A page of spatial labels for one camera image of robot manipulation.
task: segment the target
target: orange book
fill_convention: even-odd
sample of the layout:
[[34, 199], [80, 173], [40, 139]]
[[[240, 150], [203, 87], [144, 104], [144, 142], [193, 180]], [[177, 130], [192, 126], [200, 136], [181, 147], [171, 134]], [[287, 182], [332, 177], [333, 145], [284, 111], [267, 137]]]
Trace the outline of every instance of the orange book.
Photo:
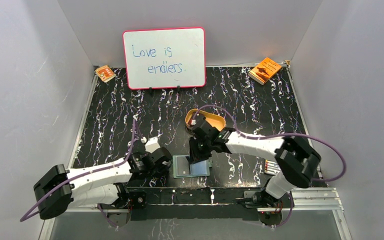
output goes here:
[[265, 84], [271, 77], [279, 72], [281, 68], [281, 65], [266, 57], [262, 62], [248, 72], [248, 76], [260, 84]]
[[100, 68], [95, 70], [96, 75], [102, 80], [102, 82], [106, 83], [109, 80], [116, 77], [116, 74], [114, 74], [113, 70], [108, 65], [101, 66]]

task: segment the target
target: orange tray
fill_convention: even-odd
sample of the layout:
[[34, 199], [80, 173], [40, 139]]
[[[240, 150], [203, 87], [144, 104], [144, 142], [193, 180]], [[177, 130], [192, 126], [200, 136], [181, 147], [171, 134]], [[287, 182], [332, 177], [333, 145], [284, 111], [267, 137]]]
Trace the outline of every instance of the orange tray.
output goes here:
[[[198, 109], [194, 108], [187, 112], [186, 117], [184, 118], [184, 122], [186, 123], [186, 127], [188, 129], [191, 128], [191, 125], [189, 124], [189, 121], [194, 116], [194, 114], [198, 111]], [[217, 130], [221, 131], [223, 128], [226, 127], [226, 120], [224, 117], [215, 115], [203, 110], [199, 111], [199, 114], [204, 115], [205, 120], [213, 127], [215, 127]]]

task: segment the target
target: table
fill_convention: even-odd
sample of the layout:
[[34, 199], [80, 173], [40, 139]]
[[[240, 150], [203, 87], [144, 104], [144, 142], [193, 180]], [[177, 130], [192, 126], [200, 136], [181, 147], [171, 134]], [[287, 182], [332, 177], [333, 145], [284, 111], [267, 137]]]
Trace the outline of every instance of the table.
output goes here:
[[[249, 67], [207, 67], [206, 85], [197, 88], [130, 90], [126, 69], [115, 68], [116, 79], [97, 81], [73, 164], [85, 168], [124, 157], [131, 138], [133, 116], [142, 134], [158, 136], [171, 154], [189, 154], [185, 127], [186, 113], [214, 104], [234, 114], [238, 128], [246, 133], [272, 135], [282, 132], [305, 133], [301, 114], [283, 67], [269, 82], [261, 85], [248, 77]], [[224, 116], [219, 109], [207, 112]], [[228, 127], [233, 122], [226, 117]], [[214, 153], [208, 177], [166, 177], [132, 181], [130, 187], [259, 187], [266, 183], [264, 159], [245, 154]]]

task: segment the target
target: floor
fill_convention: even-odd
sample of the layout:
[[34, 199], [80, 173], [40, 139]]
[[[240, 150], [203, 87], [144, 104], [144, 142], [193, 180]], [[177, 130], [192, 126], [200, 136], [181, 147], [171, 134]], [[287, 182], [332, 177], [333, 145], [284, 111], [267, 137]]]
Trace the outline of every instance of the floor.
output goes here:
[[[305, 133], [292, 85], [284, 67], [270, 82], [250, 79], [248, 67], [208, 67], [206, 85], [199, 88], [134, 90], [127, 86], [126, 70], [116, 68], [116, 79], [98, 81], [73, 164], [84, 168], [124, 157], [130, 141], [133, 116], [145, 137], [158, 136], [172, 155], [189, 153], [186, 113], [214, 104], [234, 114], [239, 129], [271, 135]], [[224, 116], [218, 109], [207, 109]], [[226, 119], [227, 126], [233, 123]], [[269, 179], [264, 159], [245, 154], [215, 153], [208, 177], [148, 178], [129, 182], [130, 187], [259, 187]]]

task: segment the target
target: gray wall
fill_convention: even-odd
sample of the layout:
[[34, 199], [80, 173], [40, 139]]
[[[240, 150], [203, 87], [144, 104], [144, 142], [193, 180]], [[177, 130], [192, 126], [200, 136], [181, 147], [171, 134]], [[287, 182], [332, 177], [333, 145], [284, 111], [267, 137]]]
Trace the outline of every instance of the gray wall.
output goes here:
[[125, 67], [125, 30], [202, 26], [206, 64], [290, 60], [322, 0], [58, 0], [94, 65]]
[[[353, 238], [384, 239], [384, 1], [325, 0], [291, 64], [310, 134], [347, 159], [332, 185]], [[339, 173], [339, 159], [318, 149], [324, 174]]]
[[58, 2], [0, 0], [0, 240], [38, 239], [33, 185], [68, 163], [93, 67]]

